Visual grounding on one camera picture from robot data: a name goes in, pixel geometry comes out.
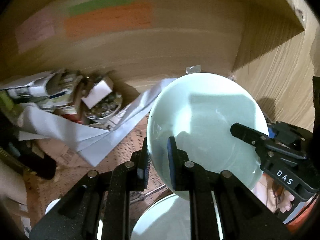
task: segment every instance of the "white plate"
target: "white plate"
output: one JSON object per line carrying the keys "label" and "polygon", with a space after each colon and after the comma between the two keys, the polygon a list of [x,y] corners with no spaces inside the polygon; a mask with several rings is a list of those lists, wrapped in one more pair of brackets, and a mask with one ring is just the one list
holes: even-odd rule
{"label": "white plate", "polygon": [[57,199],[55,199],[55,200],[52,200],[52,201],[49,203],[49,205],[47,206],[47,208],[45,209],[45,213],[44,213],[44,214],[47,214],[47,213],[50,211],[50,209],[52,209],[52,208],[59,202],[60,199],[61,199],[61,198],[57,198]]}
{"label": "white plate", "polygon": [[150,206],[133,228],[131,240],[190,239],[189,201],[175,194]]}
{"label": "white plate", "polygon": [[[235,82],[195,73],[169,84],[155,100],[147,126],[148,151],[163,182],[172,190],[167,140],[174,136],[190,160],[209,171],[230,170],[252,189],[262,175],[260,160],[253,146],[231,135],[236,122],[269,134],[258,104]],[[188,199],[187,192],[175,193]]]}

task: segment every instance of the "metal screw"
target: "metal screw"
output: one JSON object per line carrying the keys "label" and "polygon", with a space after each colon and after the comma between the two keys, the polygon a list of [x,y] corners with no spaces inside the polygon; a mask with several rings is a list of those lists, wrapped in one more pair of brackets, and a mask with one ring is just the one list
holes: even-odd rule
{"label": "metal screw", "polygon": [[222,171],[221,174],[225,178],[230,178],[232,176],[232,173],[230,171]]}
{"label": "metal screw", "polygon": [[124,163],[124,166],[126,166],[127,168],[132,168],[134,166],[134,162],[127,161],[127,162]]}
{"label": "metal screw", "polygon": [[88,175],[89,178],[94,178],[95,176],[98,175],[98,172],[97,171],[89,171],[87,173],[87,175]]}
{"label": "metal screw", "polygon": [[193,162],[191,162],[191,161],[186,161],[186,162],[184,163],[184,165],[185,165],[187,168],[192,168],[193,166],[195,166],[195,164],[194,164]]}

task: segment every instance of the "finger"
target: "finger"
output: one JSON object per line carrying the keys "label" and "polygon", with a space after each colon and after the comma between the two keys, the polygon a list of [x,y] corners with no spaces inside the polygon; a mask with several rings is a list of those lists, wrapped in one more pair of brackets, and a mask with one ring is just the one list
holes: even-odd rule
{"label": "finger", "polygon": [[285,210],[289,211],[291,209],[291,203],[289,203],[289,205],[285,206]]}
{"label": "finger", "polygon": [[278,205],[279,208],[284,208],[284,209],[286,209],[287,206],[291,206],[291,202],[290,202],[290,200],[287,199],[287,198],[283,198],[283,199],[281,200],[281,202],[279,203],[279,205]]}
{"label": "finger", "polygon": [[292,195],[289,191],[285,190],[283,195],[290,199],[290,201],[294,200],[294,195]]}

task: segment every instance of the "orange label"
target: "orange label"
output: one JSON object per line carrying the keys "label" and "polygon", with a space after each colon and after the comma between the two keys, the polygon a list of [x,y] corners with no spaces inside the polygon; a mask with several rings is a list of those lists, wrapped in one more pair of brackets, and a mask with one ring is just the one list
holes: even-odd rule
{"label": "orange label", "polygon": [[64,21],[67,37],[87,38],[103,32],[117,32],[151,27],[150,3],[107,7],[68,18]]}

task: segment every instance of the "cardboard wall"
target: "cardboard wall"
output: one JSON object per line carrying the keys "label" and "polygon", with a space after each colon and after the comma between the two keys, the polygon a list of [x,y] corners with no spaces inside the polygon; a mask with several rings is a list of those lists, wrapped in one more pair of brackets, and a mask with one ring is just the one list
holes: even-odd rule
{"label": "cardboard wall", "polygon": [[[285,70],[275,51],[298,51],[295,36],[304,36],[305,22],[291,0],[131,0],[113,11],[70,14],[70,7],[88,1],[13,0],[0,18],[1,79],[62,67],[108,72],[130,101],[158,80],[200,64],[223,76],[235,71],[257,100],[277,98],[284,81],[273,76]],[[113,17],[101,22],[106,15]],[[268,69],[262,59],[270,53],[274,67]],[[279,81],[261,84],[264,76]]]}
{"label": "cardboard wall", "polygon": [[312,131],[312,76],[320,74],[319,23],[304,1],[293,1],[303,11],[303,32],[285,19],[252,8],[235,62],[235,77],[271,119]]}

